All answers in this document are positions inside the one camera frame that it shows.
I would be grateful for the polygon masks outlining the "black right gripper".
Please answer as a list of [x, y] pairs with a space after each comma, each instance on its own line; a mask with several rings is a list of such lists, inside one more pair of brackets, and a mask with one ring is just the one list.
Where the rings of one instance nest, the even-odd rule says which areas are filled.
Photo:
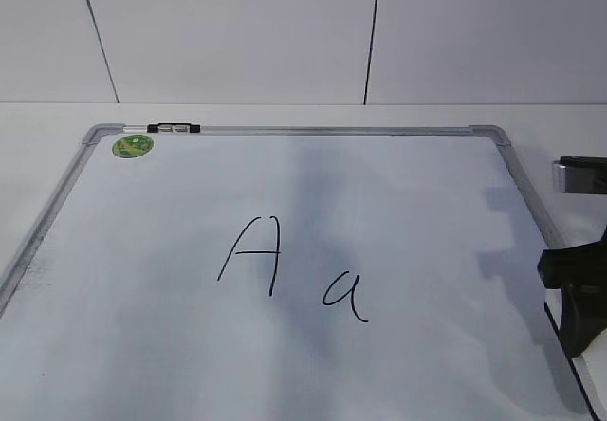
[[558, 338], [579, 357], [606, 329], [606, 243], [544, 250], [537, 269], [546, 289], [561, 289]]

